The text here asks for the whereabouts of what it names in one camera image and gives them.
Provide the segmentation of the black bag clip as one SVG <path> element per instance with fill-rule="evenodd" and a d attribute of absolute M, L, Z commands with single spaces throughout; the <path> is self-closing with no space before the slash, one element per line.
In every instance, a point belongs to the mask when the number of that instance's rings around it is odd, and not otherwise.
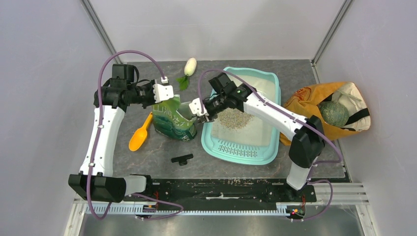
<path fill-rule="evenodd" d="M 171 162 L 178 163 L 179 166 L 184 166 L 184 165 L 187 165 L 187 160 L 192 159 L 192 158 L 193 158 L 193 154 L 190 153 L 187 155 L 171 158 Z"/>

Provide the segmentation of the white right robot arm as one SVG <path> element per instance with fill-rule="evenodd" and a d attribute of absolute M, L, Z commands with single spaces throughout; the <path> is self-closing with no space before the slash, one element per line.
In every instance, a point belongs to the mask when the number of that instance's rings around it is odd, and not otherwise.
<path fill-rule="evenodd" d="M 286 178 L 284 195 L 289 201 L 297 201 L 303 196 L 313 162 L 322 152 L 327 141 L 320 118 L 307 118 L 261 96 L 255 88 L 237 75 L 240 86 L 230 80 L 231 72 L 220 70 L 220 74 L 209 80 L 215 90 L 214 98 L 199 95 L 189 104 L 193 116 L 201 122 L 212 122 L 218 113 L 231 108 L 238 109 L 260 118 L 275 127 L 291 141 L 289 157 L 292 161 Z"/>

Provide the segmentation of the orange plastic scoop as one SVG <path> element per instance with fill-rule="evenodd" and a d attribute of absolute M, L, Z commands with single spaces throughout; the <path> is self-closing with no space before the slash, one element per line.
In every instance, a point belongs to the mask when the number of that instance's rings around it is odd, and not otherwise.
<path fill-rule="evenodd" d="M 150 112 L 147 116 L 144 124 L 142 127 L 137 129 L 135 133 L 132 135 L 128 147 L 130 151 L 137 151 L 145 142 L 148 137 L 148 129 L 153 120 L 153 112 Z"/>

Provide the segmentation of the teal plastic litter box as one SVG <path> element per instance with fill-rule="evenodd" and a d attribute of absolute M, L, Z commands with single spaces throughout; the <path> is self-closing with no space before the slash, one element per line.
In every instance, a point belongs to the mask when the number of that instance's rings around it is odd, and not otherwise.
<path fill-rule="evenodd" d="M 281 103 L 280 83 L 274 73 L 244 67 L 226 67 L 225 70 L 241 77 L 261 96 Z M 266 165 L 278 154 L 279 131 L 255 116 L 241 129 L 228 129 L 216 119 L 204 124 L 201 143 L 209 155 L 221 160 Z"/>

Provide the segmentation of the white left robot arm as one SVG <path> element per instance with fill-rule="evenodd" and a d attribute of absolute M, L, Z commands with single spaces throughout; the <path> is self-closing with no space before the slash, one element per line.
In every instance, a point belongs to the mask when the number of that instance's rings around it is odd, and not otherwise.
<path fill-rule="evenodd" d="M 153 81 L 137 84 L 139 71 L 130 64 L 113 64 L 112 76 L 94 93 L 94 126 L 84 162 L 71 174 L 69 186 L 84 200 L 119 203 L 136 194 L 148 201 L 154 195 L 149 175 L 113 176 L 113 157 L 119 127 L 130 104 L 151 105 Z"/>

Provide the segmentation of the green litter bag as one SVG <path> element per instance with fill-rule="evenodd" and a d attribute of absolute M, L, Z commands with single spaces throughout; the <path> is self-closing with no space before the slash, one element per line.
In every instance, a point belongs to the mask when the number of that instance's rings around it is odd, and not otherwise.
<path fill-rule="evenodd" d="M 169 138 L 191 141 L 197 135 L 196 118 L 189 110 L 189 102 L 181 102 L 180 95 L 152 106 L 155 131 Z"/>

